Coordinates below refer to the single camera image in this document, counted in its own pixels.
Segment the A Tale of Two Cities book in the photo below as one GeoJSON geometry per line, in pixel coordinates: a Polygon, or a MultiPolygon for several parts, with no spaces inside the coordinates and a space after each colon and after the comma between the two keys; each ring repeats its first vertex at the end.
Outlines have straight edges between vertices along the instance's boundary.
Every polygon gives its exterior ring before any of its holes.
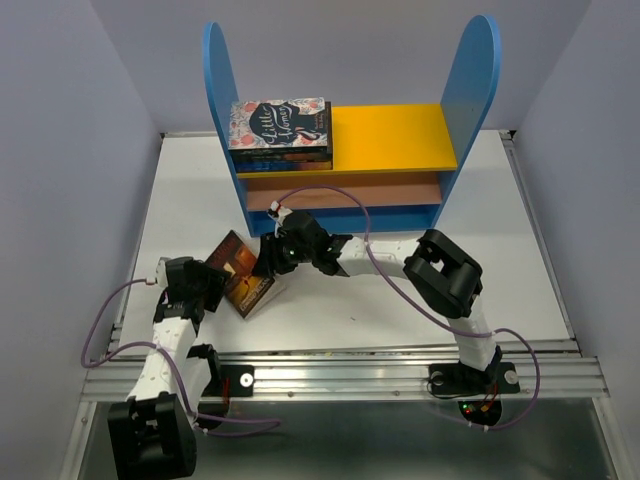
{"type": "Polygon", "coordinates": [[[325,149],[320,148],[294,148],[283,150],[244,150],[235,151],[230,150],[231,158],[234,162],[250,162],[259,160],[271,160],[271,161],[311,161],[311,160],[324,160],[332,157],[332,118],[331,118],[331,103],[326,101],[329,108],[329,146],[325,149]]]}

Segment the dark red book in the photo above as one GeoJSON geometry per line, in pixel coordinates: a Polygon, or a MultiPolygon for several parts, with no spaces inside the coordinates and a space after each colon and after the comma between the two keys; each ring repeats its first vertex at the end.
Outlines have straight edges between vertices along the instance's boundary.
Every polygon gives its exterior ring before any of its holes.
{"type": "Polygon", "coordinates": [[[281,294],[285,285],[275,278],[253,274],[257,256],[234,230],[230,230],[205,263],[230,275],[225,297],[244,320],[281,294]]]}

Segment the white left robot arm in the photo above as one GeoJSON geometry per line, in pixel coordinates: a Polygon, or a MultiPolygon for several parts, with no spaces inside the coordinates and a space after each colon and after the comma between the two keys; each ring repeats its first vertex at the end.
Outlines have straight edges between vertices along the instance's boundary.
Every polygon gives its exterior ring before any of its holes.
{"type": "Polygon", "coordinates": [[[207,311],[217,309],[229,274],[192,257],[163,259],[163,288],[153,317],[151,348],[125,401],[108,412],[119,479],[179,479],[193,474],[193,425],[202,394],[215,392],[223,371],[210,344],[197,344],[207,311]]]}

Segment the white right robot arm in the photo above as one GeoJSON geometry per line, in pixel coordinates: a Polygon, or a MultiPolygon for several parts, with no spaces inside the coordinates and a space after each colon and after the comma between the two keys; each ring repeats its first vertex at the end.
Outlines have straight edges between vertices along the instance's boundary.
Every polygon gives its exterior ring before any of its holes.
{"type": "Polygon", "coordinates": [[[394,282],[406,279],[429,307],[447,320],[441,327],[459,348],[460,378],[482,390],[496,378],[501,354],[481,308],[482,268],[444,233],[428,229],[416,240],[372,241],[369,234],[331,234],[308,212],[274,202],[267,211],[274,230],[260,237],[253,274],[274,278],[310,264],[327,276],[379,275],[402,298],[394,282]]]}

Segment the Little Women floral book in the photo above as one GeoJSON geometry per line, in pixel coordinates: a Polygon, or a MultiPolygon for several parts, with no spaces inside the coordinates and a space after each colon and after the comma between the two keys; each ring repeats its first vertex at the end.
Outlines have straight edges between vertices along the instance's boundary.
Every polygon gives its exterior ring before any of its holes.
{"type": "Polygon", "coordinates": [[[329,146],[329,108],[323,97],[236,102],[230,108],[231,150],[329,146]]]}

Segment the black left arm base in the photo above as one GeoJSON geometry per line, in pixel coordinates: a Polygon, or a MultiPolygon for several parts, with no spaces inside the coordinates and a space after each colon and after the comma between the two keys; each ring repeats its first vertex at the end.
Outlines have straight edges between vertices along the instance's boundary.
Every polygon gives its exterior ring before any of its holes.
{"type": "Polygon", "coordinates": [[[191,408],[216,417],[227,416],[232,398],[253,396],[254,377],[252,365],[222,365],[210,344],[191,347],[182,370],[191,408]]]}

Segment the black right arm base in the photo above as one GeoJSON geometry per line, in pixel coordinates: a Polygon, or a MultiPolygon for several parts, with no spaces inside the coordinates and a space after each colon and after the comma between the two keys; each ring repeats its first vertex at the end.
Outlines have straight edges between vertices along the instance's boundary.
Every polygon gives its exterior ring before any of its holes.
{"type": "Polygon", "coordinates": [[[521,392],[515,365],[502,359],[500,347],[484,371],[458,361],[432,365],[428,372],[430,394],[440,400],[458,400],[463,419],[481,427],[497,426],[503,412],[501,394],[521,392]]]}

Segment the Three Days to See book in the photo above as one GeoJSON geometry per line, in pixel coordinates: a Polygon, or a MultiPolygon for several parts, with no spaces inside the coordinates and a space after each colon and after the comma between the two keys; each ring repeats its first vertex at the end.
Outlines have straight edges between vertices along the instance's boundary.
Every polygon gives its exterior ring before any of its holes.
{"type": "Polygon", "coordinates": [[[286,170],[286,169],[333,169],[333,162],[331,160],[322,161],[250,161],[250,162],[235,162],[234,168],[238,170],[286,170]]]}

